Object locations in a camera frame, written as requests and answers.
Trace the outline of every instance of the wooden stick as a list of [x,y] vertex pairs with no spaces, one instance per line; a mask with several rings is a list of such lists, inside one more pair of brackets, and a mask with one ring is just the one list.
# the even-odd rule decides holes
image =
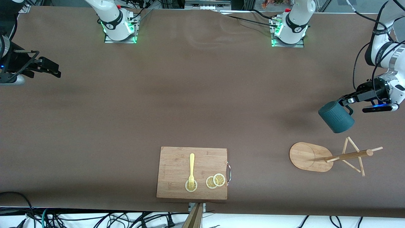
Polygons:
[[361,176],[366,176],[366,174],[364,174],[364,167],[363,162],[361,161],[361,157],[358,157],[358,162],[360,163]]
[[363,150],[363,151],[359,151],[359,152],[341,154],[339,156],[325,157],[324,160],[326,162],[331,162],[331,161],[336,161],[336,160],[347,160],[347,159],[357,158],[357,157],[372,156],[373,154],[374,154],[374,152],[371,150]]
[[336,161],[336,160],[339,160],[339,159],[340,159],[339,156],[332,156],[332,157],[326,157],[326,158],[325,158],[325,161],[326,161],[327,163],[329,163],[329,162]]
[[346,163],[348,166],[352,167],[354,170],[356,170],[357,172],[361,172],[358,168],[354,167],[354,165],[348,163],[346,160],[342,160],[344,163]]
[[358,149],[358,147],[356,146],[356,144],[354,144],[353,140],[352,140],[350,137],[348,137],[347,139],[348,139],[349,142],[353,145],[354,149],[355,149],[357,152],[360,152],[360,150]]
[[346,147],[347,147],[347,138],[345,139],[345,144],[343,146],[342,154],[346,153]]
[[382,150],[382,146],[380,146],[380,147],[378,147],[378,148],[374,148],[374,149],[371,149],[371,151],[379,151],[379,150]]

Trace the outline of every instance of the brown table surface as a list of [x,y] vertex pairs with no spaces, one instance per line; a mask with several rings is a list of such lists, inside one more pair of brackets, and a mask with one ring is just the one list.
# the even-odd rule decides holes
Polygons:
[[[156,198],[160,147],[227,148],[228,200],[208,210],[405,217],[405,110],[356,104],[342,134],[317,113],[353,91],[372,22],[314,14],[305,48],[290,49],[271,47],[266,26],[211,11],[152,11],[133,45],[104,44],[96,20],[91,8],[21,15],[13,41],[58,63],[62,78],[0,88],[1,191],[42,207],[185,211],[187,200]],[[361,57],[356,83],[372,69]],[[319,173],[289,161],[296,142],[337,155],[346,136],[384,147],[363,159],[365,177],[339,162]],[[0,205],[25,206],[16,196]]]

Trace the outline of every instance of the plastic fork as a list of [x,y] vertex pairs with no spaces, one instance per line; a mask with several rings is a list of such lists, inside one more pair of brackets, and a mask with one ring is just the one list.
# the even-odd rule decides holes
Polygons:
[[194,154],[190,154],[190,176],[188,177],[188,188],[193,189],[195,184],[194,184]]

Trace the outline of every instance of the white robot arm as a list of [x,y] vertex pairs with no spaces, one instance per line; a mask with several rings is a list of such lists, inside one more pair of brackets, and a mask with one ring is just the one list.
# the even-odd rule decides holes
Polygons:
[[119,9],[114,0],[85,0],[96,11],[105,33],[115,41],[128,38],[134,29],[134,13]]
[[359,85],[356,92],[342,96],[340,105],[349,107],[355,102],[370,101],[372,105],[363,108],[363,112],[393,112],[399,108],[405,98],[405,45],[390,40],[388,34],[395,20],[405,16],[404,5],[405,0],[389,0],[383,5],[377,18],[380,23],[374,26],[364,56],[368,65],[386,68],[387,72],[373,76],[372,80]]
[[284,12],[282,24],[275,35],[287,44],[295,44],[305,36],[309,19],[315,12],[314,0],[296,0],[290,12]]

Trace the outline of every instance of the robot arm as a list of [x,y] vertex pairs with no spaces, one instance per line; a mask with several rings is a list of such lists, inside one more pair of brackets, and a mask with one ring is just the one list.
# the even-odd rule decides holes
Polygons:
[[134,13],[124,8],[119,9],[114,0],[85,0],[96,11],[104,32],[115,41],[128,38],[134,29]]
[[[16,14],[24,6],[24,0],[7,0],[2,3],[1,15]],[[36,59],[39,51],[26,51],[5,34],[6,32],[0,31],[0,86],[22,85],[25,82],[22,75],[33,78],[34,71],[60,77],[58,64],[45,57]]]
[[368,65],[387,68],[387,72],[361,84],[356,92],[342,96],[340,105],[348,107],[355,102],[370,101],[372,105],[365,107],[363,112],[393,112],[399,108],[405,98],[405,45],[390,40],[388,34],[395,20],[405,16],[403,5],[405,0],[389,0],[383,5],[377,18],[381,24],[375,23],[364,56]]
[[295,0],[291,11],[281,15],[282,25],[275,35],[284,43],[298,43],[305,36],[309,19],[315,12],[315,8],[314,0]]

